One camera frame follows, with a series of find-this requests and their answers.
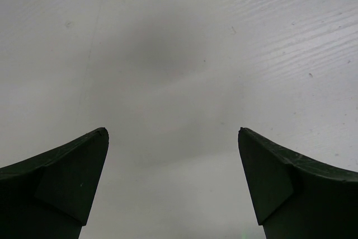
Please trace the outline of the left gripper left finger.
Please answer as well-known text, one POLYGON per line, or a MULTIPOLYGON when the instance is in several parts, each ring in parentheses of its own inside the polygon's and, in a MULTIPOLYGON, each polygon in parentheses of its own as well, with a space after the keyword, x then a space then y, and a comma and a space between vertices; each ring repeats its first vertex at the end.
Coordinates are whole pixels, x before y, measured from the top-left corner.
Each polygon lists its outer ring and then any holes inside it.
POLYGON ((78 238, 109 148, 106 128, 1 168, 1 238, 78 238))

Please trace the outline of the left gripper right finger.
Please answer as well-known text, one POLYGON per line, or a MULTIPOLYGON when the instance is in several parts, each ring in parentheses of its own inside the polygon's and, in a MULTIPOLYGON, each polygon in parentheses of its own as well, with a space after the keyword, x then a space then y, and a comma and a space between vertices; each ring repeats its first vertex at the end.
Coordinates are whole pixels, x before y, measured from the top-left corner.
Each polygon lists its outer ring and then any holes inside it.
POLYGON ((238 149, 266 238, 357 238, 357 172, 241 128, 238 149))

